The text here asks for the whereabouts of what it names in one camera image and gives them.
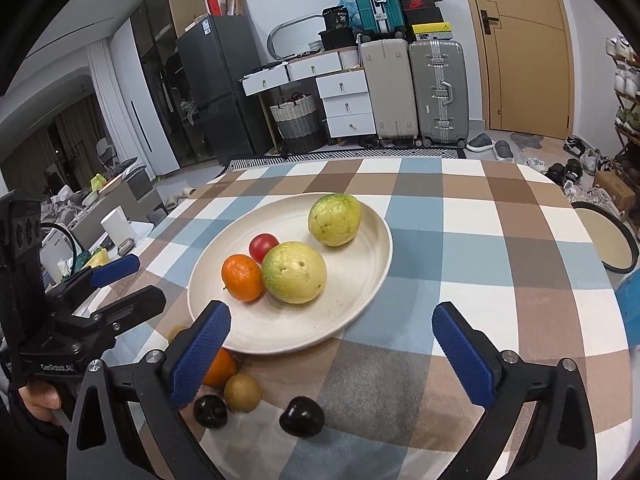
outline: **white plate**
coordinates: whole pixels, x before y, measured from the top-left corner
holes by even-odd
[[[308,232],[311,206],[327,193],[295,195],[255,209],[228,225],[204,249],[187,290],[193,319],[220,300],[231,310],[231,332],[225,348],[246,354],[279,354],[306,348],[347,326],[376,295],[391,264],[391,231],[380,215],[362,205],[362,222],[354,240],[342,247],[326,247]],[[232,254],[248,254],[258,234],[273,234],[280,242],[300,241],[316,248],[327,267],[324,292],[309,303],[292,305],[268,292],[253,303],[235,300],[220,276],[222,263]]]

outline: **black refrigerator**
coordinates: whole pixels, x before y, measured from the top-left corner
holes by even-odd
[[[258,96],[240,80],[261,66],[246,16],[207,16],[177,41],[191,95],[221,165],[234,155],[263,155],[273,143]]]

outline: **small bowl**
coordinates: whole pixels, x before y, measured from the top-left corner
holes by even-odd
[[[89,207],[96,200],[98,200],[98,192],[97,192],[97,190],[94,189],[91,193],[89,193],[86,196],[86,198],[84,200],[82,200],[82,205],[84,207]]]

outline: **curtain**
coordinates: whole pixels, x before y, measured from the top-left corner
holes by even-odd
[[[95,149],[98,140],[105,137],[99,114],[96,97],[91,94],[54,118],[62,147],[75,162],[76,177],[82,187],[89,187],[95,174],[104,172]]]
[[[146,164],[147,173],[152,174],[151,165],[124,104],[107,41],[102,39],[88,44],[86,52],[95,94],[118,158],[122,161],[136,156],[140,162]]]
[[[45,170],[56,161],[47,127],[42,126],[27,137],[2,164],[2,175],[8,189],[44,193],[47,189]]]

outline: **human hand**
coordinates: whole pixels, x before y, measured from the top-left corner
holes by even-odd
[[[40,379],[32,379],[18,392],[31,415],[43,422],[60,425],[55,415],[51,413],[51,410],[59,410],[62,406],[60,394],[53,384]]]

